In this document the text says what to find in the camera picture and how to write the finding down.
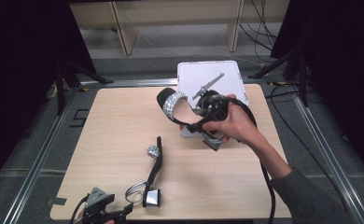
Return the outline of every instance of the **small metal part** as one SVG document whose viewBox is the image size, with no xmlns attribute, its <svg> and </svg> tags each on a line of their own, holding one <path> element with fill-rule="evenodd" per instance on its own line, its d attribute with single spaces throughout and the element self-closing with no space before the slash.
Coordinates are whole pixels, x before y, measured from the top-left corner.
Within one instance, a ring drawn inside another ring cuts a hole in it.
<svg viewBox="0 0 364 224">
<path fill-rule="evenodd" d="M 132 185 L 131 187 L 129 187 L 126 192 L 124 193 L 124 198 L 126 199 L 127 202 L 129 203 L 139 203 L 142 201 L 142 197 L 144 195 L 144 192 L 142 190 L 139 190 L 142 187 L 146 187 L 149 183 L 148 182 L 139 182 L 136 183 L 134 185 Z M 140 198 L 136 199 L 136 200 L 131 200 L 129 197 L 134 195 L 134 194 L 140 194 Z"/>
<path fill-rule="evenodd" d="M 212 87 L 212 85 L 214 85 L 218 80 L 220 80 L 224 76 L 225 76 L 225 74 L 221 73 L 221 74 L 219 74 L 219 76 L 214 78 L 212 81 L 208 82 L 206 85 L 201 86 L 200 90 L 193 96 L 193 100 L 196 99 L 197 97 L 203 95 L 206 91 L 208 91 L 208 89 L 210 87 Z"/>
<path fill-rule="evenodd" d="M 147 154 L 149 157 L 156 160 L 160 155 L 159 148 L 152 145 L 147 149 Z"/>
<path fill-rule="evenodd" d="M 222 139 L 212 138 L 206 133 L 202 133 L 202 136 L 203 142 L 206 143 L 214 151 L 217 151 L 223 143 Z"/>
<path fill-rule="evenodd" d="M 153 189 L 147 193 L 147 205 L 158 207 L 161 206 L 161 195 L 159 189 Z"/>
</svg>

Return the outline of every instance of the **sleeve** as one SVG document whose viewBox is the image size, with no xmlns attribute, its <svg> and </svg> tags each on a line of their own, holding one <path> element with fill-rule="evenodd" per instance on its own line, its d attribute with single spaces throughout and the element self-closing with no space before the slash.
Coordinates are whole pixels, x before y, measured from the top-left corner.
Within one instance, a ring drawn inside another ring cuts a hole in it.
<svg viewBox="0 0 364 224">
<path fill-rule="evenodd" d="M 298 169 L 272 185 L 289 208 L 293 223 L 353 223 L 339 204 Z"/>
</svg>

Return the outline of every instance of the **person's arm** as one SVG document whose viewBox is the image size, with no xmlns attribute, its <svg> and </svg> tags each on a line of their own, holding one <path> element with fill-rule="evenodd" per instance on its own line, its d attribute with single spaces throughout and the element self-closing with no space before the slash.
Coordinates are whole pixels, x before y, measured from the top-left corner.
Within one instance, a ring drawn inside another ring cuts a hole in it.
<svg viewBox="0 0 364 224">
<path fill-rule="evenodd" d="M 229 103 L 226 119 L 206 122 L 203 128 L 224 133 L 224 141 L 234 138 L 252 148 L 272 177 L 273 188 L 289 208 L 294 223 L 352 223 L 341 206 L 282 159 L 240 106 Z"/>
<path fill-rule="evenodd" d="M 239 105 L 230 103 L 229 115 L 225 120 L 206 122 L 203 128 L 224 133 L 227 136 L 224 141 L 234 138 L 251 147 L 274 181 L 292 172 L 292 168 L 269 144 Z"/>
</svg>

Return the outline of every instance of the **wooden table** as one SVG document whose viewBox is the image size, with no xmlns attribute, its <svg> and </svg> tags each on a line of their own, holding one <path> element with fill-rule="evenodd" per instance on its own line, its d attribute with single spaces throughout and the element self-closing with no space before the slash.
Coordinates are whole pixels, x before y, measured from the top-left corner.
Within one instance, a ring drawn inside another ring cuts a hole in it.
<svg viewBox="0 0 364 224">
<path fill-rule="evenodd" d="M 78 202 L 98 187 L 116 194 L 106 210 L 128 204 L 124 192 L 147 181 L 153 166 L 146 151 L 161 136 L 163 166 L 152 188 L 161 190 L 161 207 L 136 204 L 129 220 L 266 218 L 271 200 L 259 160 L 249 147 L 234 140 L 217 152 L 202 138 L 182 138 L 165 117 L 157 94 L 164 87 L 99 90 L 75 153 L 53 205 L 53 219 L 69 219 Z M 249 107 L 260 131 L 285 158 L 269 108 L 259 85 L 245 85 Z M 276 217 L 290 217 L 276 195 Z"/>
</svg>

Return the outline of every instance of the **metal rail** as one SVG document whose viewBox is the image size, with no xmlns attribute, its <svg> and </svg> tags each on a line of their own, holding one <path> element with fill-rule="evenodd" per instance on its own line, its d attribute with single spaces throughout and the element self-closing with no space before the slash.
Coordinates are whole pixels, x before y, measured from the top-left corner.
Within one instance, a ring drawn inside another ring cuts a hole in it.
<svg viewBox="0 0 364 224">
<path fill-rule="evenodd" d="M 48 133 L 48 136 L 46 137 L 46 140 L 43 143 L 42 148 L 40 148 L 39 153 L 36 156 L 33 166 L 31 167 L 28 175 L 25 177 L 25 180 L 22 183 L 22 186 L 7 213 L 4 224 L 17 223 L 17 220 L 20 217 L 22 209 L 26 205 L 28 198 L 35 186 L 36 180 L 41 172 L 43 164 L 45 163 L 46 158 L 48 157 L 48 154 L 54 143 L 54 139 L 57 136 L 57 133 L 60 130 L 61 125 L 63 124 L 66 112 L 68 111 L 68 108 L 73 98 L 75 97 L 76 93 L 77 89 L 71 90 L 70 93 L 68 94 L 68 98 L 65 104 L 65 109 L 60 115 L 57 116 L 56 120 L 54 120 L 53 125 L 51 126 L 51 129 Z"/>
<path fill-rule="evenodd" d="M 296 86 L 289 85 L 292 91 L 297 91 Z M 316 143 L 318 144 L 319 150 L 327 163 L 330 172 L 333 174 L 337 186 L 342 192 L 351 212 L 353 213 L 357 223 L 364 224 L 364 205 L 354 187 L 354 185 L 349 180 L 348 176 L 345 174 L 342 166 L 337 160 L 336 156 L 333 154 L 331 147 L 329 146 L 327 140 L 319 129 L 315 122 L 310 109 L 305 107 L 299 98 L 294 99 L 298 109 L 310 129 Z"/>
</svg>

